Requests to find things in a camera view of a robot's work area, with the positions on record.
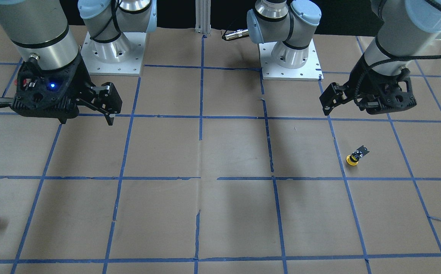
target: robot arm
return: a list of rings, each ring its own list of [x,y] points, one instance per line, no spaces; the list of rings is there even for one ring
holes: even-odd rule
[[[108,62],[127,58],[132,45],[123,30],[156,29],[156,0],[80,0],[79,9],[93,33],[95,54]],[[65,123],[86,106],[113,124],[121,97],[111,82],[92,83],[59,0],[0,0],[0,24],[24,60],[16,95],[0,98],[0,108]]]
[[[372,9],[384,25],[353,68],[349,81],[331,83],[320,96],[325,115],[349,101],[369,114],[404,111],[417,105],[406,66],[412,59],[436,59],[417,55],[441,32],[441,11],[428,2],[372,0]]]

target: blue tape grid line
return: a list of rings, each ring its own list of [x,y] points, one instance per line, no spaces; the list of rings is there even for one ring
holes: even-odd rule
[[[429,258],[441,257],[441,253],[402,253],[402,254],[374,254],[369,259],[386,258]],[[268,257],[212,257],[212,258],[118,258],[109,259],[109,263],[184,263],[184,262],[239,262],[239,261],[282,261],[281,256]],[[324,255],[324,256],[287,256],[287,261],[310,260],[364,260],[363,255]],[[12,264],[15,260],[0,260],[0,264]],[[18,264],[56,264],[56,263],[104,263],[105,259],[23,259]]]
[[[259,80],[261,87],[261,95],[264,95],[262,71],[259,71]],[[266,127],[267,151],[269,153],[269,166],[271,168],[271,173],[274,173],[273,152],[271,149],[271,135],[269,134],[269,120],[267,119],[267,106],[266,106],[266,101],[264,99],[262,99],[261,101],[263,102],[264,126]],[[278,232],[280,236],[281,260],[283,261],[283,274],[288,274],[288,263],[286,261],[286,250],[285,250],[285,237],[283,236],[283,223],[281,222],[281,210],[279,203],[278,186],[276,184],[276,177],[272,175],[271,180],[273,182],[274,203],[276,205],[276,217],[278,219]]]
[[[0,112],[0,115],[18,115],[15,112]],[[98,113],[81,113],[79,116],[96,116],[103,117],[103,114]],[[313,120],[313,121],[328,121],[328,118],[323,117],[261,117],[261,116],[197,116],[197,115],[161,115],[161,114],[118,114],[117,117],[134,116],[135,118],[187,118],[187,119],[257,119],[263,120]],[[388,119],[380,118],[331,118],[332,121],[366,121],[366,122],[389,122]],[[394,122],[400,123],[441,123],[441,120],[408,120],[408,119],[394,119]]]
[[[41,193],[41,189],[43,187],[43,182],[45,181],[46,172],[48,171],[49,163],[51,161],[51,157],[53,156],[53,151],[55,150],[56,143],[58,141],[58,136],[60,135],[60,131],[62,129],[62,125],[58,125],[58,129],[55,134],[55,139],[53,140],[53,144],[48,154],[48,159],[46,160],[45,168],[43,169],[43,175],[41,176],[41,180],[38,185],[38,189],[36,190],[36,195],[34,196],[34,201],[31,206],[31,212],[29,212],[29,217],[27,218],[26,226],[24,227],[24,232],[22,233],[21,242],[19,244],[19,248],[16,253],[16,258],[12,264],[11,274],[16,272],[17,264],[19,262],[19,258],[21,256],[22,248],[24,247],[24,243],[26,241],[27,232],[29,231],[29,226],[31,225],[31,220],[33,219],[34,211],[36,210],[36,205],[38,203],[38,199]]]
[[[200,246],[200,210],[196,215],[196,229],[195,229],[195,257],[194,257],[194,274],[198,274],[198,249]]]
[[[440,103],[438,102],[438,99],[436,98],[435,92],[433,91],[432,87],[430,86],[430,83],[429,83],[428,79],[426,78],[425,73],[423,72],[422,68],[420,67],[420,64],[418,64],[417,61],[415,61],[415,63],[417,64],[418,69],[419,69],[420,72],[422,73],[422,75],[423,75],[423,79],[425,79],[425,82],[426,82],[428,88],[430,89],[430,92],[432,93],[432,96],[433,96],[433,98],[434,98],[434,100],[435,100],[435,102],[436,102],[436,104],[437,104],[437,106],[438,106],[438,109],[440,109],[440,111],[441,111],[441,105],[440,105]]]
[[[140,85],[141,85],[141,77],[139,77],[137,79],[137,86],[136,86],[136,90],[135,90],[134,103],[133,103],[133,107],[132,107],[132,114],[135,113],[135,106],[137,105],[137,98],[139,97]],[[107,273],[107,266],[108,266],[109,257],[110,257],[110,249],[112,248],[112,238],[114,236],[114,229],[116,227],[117,212],[118,212],[118,208],[119,208],[119,200],[121,199],[121,189],[122,189],[122,184],[123,184],[123,176],[124,176],[124,170],[125,170],[125,166],[126,166],[127,153],[129,150],[129,142],[131,140],[131,132],[132,132],[133,123],[134,123],[134,116],[131,116],[131,118],[129,120],[129,128],[127,130],[126,144],[124,146],[124,155],[123,155],[123,162],[121,164],[121,172],[119,174],[119,181],[117,184],[117,197],[116,197],[116,202],[114,204],[114,213],[112,214],[112,221],[110,224],[109,240],[107,242],[107,250],[105,251],[105,262],[103,264],[103,269],[102,269],[103,274]]]
[[[322,77],[321,76],[318,81],[318,85],[320,88],[320,92],[323,93]],[[347,181],[347,177],[345,176],[344,165],[342,163],[341,153],[339,150],[339,145],[337,144],[337,138],[335,137],[335,130],[334,130],[334,126],[332,124],[332,119],[330,118],[330,115],[328,116],[328,124],[330,126],[330,131],[332,132],[332,137],[334,138],[334,147],[335,147],[335,151],[337,153],[337,158],[339,160],[339,166],[340,166],[340,170],[342,173],[342,178],[344,179],[345,190],[347,191],[347,197],[349,198],[349,203],[350,203],[350,207],[352,209],[352,215],[354,217],[354,222],[356,222],[356,228],[357,228],[357,233],[359,235],[359,240],[361,241],[361,248],[363,250],[363,258],[366,263],[366,269],[368,270],[368,274],[372,274],[371,266],[369,265],[368,252],[366,250],[366,245],[364,242],[363,232],[361,230],[361,225],[359,224],[359,218],[357,217],[356,206],[354,205],[352,194],[350,192],[349,182]]]
[[[203,139],[203,76],[204,76],[204,61],[205,61],[205,38],[206,35],[202,35],[202,57],[201,57],[201,76],[200,76],[200,121],[199,121],[199,132],[198,140]]]

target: metal mounting plate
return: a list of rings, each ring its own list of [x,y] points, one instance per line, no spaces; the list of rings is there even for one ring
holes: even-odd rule
[[[125,61],[119,63],[104,63],[95,57],[92,51],[92,43],[90,43],[90,33],[87,33],[81,48],[81,56],[90,75],[141,75],[147,34],[143,32],[125,32],[124,34],[132,43],[133,51],[130,52],[130,55]]]
[[[317,51],[313,40],[309,45],[309,57],[305,65],[299,69],[283,68],[271,58],[271,51],[276,42],[259,44],[259,59],[263,68],[263,79],[265,80],[298,80],[318,81],[323,73],[318,60]]]

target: silver cylinder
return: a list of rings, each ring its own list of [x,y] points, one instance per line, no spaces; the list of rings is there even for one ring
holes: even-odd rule
[[[104,63],[118,63],[128,58],[132,52],[129,39],[124,35],[109,43],[92,41],[92,50],[97,59]]]
[[[309,48],[295,50],[287,47],[283,42],[277,42],[271,51],[271,57],[276,64],[288,69],[297,69],[304,66],[309,57]]]
[[[31,54],[39,56],[38,64],[43,70],[59,69],[71,63],[78,53],[78,45],[71,31],[54,45],[43,48],[25,48],[15,45],[22,59],[27,61]]]
[[[109,42],[110,40],[117,38],[120,33],[116,30],[114,21],[110,21],[107,27],[102,31],[102,33],[100,33],[111,17],[112,10],[109,4],[100,14],[90,19],[84,19],[83,22],[87,26],[87,30],[92,38],[95,37],[95,40]]]
[[[125,11],[136,12],[144,9],[151,0],[122,0],[119,7]]]
[[[35,45],[60,36],[68,26],[59,0],[0,1],[0,25],[13,42]]]
[[[280,19],[288,14],[288,5],[285,2],[271,3],[266,0],[257,0],[255,10],[264,17]]]

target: yellow object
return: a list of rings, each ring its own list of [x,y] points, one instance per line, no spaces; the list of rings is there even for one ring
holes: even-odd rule
[[[351,156],[352,156],[352,155],[348,155],[347,158],[345,158],[345,160],[347,161],[347,163],[348,163],[349,165],[351,165],[351,166],[356,166],[358,162],[354,162],[354,161],[352,161]]]

